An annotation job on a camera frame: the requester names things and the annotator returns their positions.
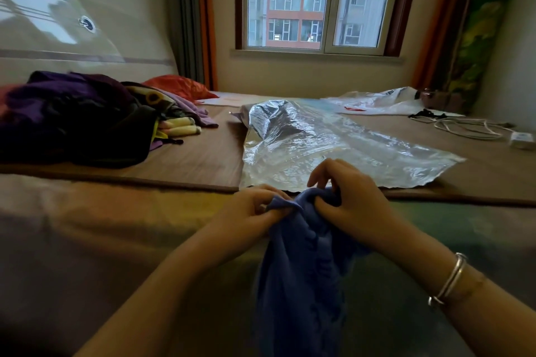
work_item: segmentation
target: person's left hand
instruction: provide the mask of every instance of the person's left hand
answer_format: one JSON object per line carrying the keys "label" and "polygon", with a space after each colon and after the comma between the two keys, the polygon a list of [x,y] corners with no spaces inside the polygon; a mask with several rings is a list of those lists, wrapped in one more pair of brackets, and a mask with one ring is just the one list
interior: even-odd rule
{"label": "person's left hand", "polygon": [[246,188],[234,194],[211,221],[191,238],[197,260],[208,269],[233,259],[251,248],[289,212],[288,209],[265,211],[275,196],[291,198],[269,185]]}

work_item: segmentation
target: hand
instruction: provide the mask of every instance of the hand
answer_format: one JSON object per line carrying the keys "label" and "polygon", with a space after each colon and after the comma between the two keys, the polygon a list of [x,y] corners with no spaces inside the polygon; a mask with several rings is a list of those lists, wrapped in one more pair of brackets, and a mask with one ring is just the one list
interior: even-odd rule
{"label": "hand", "polygon": [[371,177],[347,162],[326,159],[311,173],[307,186],[325,188],[329,180],[334,190],[340,189],[342,204],[330,206],[317,197],[315,208],[358,242],[384,253],[389,246],[404,241],[401,234],[415,229],[392,210]]}
{"label": "hand", "polygon": [[237,257],[251,248],[287,214],[286,209],[265,211],[275,196],[287,200],[284,192],[269,185],[247,188],[234,194],[211,221],[190,241],[197,248],[202,269],[208,269]]}

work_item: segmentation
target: white power strip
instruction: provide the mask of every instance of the white power strip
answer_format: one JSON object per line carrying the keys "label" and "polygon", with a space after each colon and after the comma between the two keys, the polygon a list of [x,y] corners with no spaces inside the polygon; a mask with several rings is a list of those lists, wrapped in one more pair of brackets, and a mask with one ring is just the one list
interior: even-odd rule
{"label": "white power strip", "polygon": [[534,150],[536,149],[536,141],[531,133],[513,131],[512,136],[510,136],[510,147],[521,150]]}

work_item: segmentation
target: clear plastic bag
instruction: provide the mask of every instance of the clear plastic bag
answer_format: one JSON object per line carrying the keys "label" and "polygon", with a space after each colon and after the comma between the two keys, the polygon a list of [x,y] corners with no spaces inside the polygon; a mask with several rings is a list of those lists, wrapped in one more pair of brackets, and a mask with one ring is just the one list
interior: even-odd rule
{"label": "clear plastic bag", "polygon": [[302,103],[269,100],[249,110],[240,187],[270,184],[299,192],[325,158],[340,158],[387,188],[427,184],[465,159],[369,130]]}

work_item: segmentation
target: gray curtain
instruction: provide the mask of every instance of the gray curtain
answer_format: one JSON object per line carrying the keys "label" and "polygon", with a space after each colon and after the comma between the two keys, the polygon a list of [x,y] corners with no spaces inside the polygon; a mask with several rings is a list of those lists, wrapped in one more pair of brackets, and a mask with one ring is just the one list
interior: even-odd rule
{"label": "gray curtain", "polygon": [[205,83],[199,0],[168,0],[169,41],[178,73]]}

